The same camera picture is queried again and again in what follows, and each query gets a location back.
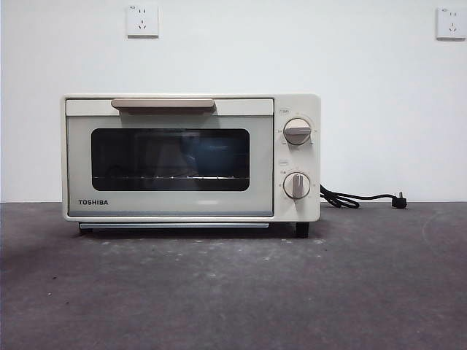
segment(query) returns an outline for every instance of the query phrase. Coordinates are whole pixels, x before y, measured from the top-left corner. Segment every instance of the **power cord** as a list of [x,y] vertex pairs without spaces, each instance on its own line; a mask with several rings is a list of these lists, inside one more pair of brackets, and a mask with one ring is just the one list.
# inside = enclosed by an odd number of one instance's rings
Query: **power cord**
[[370,197],[363,197],[361,195],[349,195],[347,193],[332,192],[325,189],[324,186],[321,185],[321,198],[326,199],[329,204],[335,206],[336,208],[345,206],[351,209],[358,209],[360,208],[360,204],[357,201],[353,201],[352,199],[372,201],[374,199],[380,198],[391,198],[392,206],[394,208],[405,209],[407,207],[407,199],[402,196],[402,192],[399,193],[399,197],[396,197],[395,195],[373,195]]

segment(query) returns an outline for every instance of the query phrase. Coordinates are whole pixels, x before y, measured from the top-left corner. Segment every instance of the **toaster oven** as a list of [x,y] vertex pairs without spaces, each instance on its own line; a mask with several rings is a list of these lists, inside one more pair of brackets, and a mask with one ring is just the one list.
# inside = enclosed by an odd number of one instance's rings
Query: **toaster oven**
[[320,99],[69,95],[63,215],[93,228],[263,228],[320,216]]

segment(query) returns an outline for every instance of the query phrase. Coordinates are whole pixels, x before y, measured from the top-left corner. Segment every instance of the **glass window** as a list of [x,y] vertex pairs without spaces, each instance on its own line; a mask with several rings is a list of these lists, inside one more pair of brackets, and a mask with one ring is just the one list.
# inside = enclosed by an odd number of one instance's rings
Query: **glass window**
[[244,191],[250,135],[244,129],[99,128],[91,134],[98,191]]

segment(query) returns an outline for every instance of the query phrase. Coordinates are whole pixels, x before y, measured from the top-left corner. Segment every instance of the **electrical outlet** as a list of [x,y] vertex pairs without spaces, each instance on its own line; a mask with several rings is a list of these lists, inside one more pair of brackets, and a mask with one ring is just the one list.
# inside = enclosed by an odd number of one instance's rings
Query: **electrical outlet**
[[467,38],[467,9],[439,8],[436,19],[437,39]]
[[156,4],[130,5],[126,10],[128,38],[159,37],[159,14]]

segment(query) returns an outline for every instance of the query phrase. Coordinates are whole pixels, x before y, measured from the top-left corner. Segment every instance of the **dial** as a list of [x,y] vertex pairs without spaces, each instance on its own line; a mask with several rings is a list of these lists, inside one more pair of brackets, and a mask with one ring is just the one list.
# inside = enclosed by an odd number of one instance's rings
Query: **dial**
[[306,120],[296,118],[289,120],[284,127],[284,136],[289,144],[300,145],[307,142],[312,134],[312,129]]
[[303,173],[291,173],[284,180],[284,191],[292,199],[302,199],[309,193],[309,179]]

